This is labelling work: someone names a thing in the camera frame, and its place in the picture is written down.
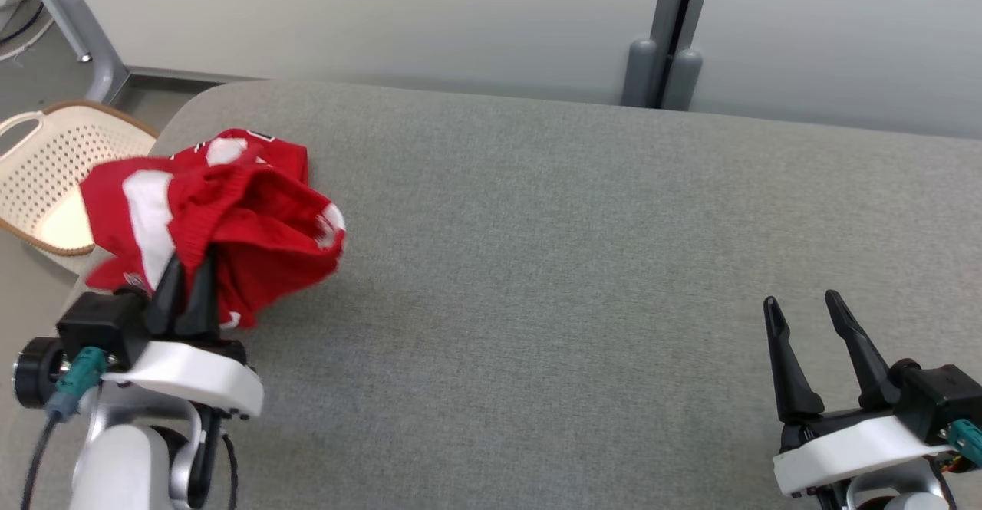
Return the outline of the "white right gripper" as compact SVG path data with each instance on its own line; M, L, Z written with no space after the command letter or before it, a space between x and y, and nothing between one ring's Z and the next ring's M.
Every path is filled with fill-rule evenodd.
M855 371L859 408L884 411L899 399L886 360L835 290L825 291L832 328ZM775 297L763 302L776 415L783 425L773 472L779 491L799 498L951 498L939 458L950 447L926 443L886 412L842 411L823 416L824 402L809 385L790 329Z

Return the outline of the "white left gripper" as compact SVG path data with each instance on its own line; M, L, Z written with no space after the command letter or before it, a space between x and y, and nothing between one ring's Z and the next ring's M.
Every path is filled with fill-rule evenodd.
M219 289L216 252L212 246L196 269L187 296L186 273L172 254L145 310L152 335L171 335L180 314L181 337L219 336ZM259 375L231 357L176 342L148 342L137 362L126 371L106 371L105 382L128 383L152 393L172 396L222 411L239 411L255 418L265 402Z

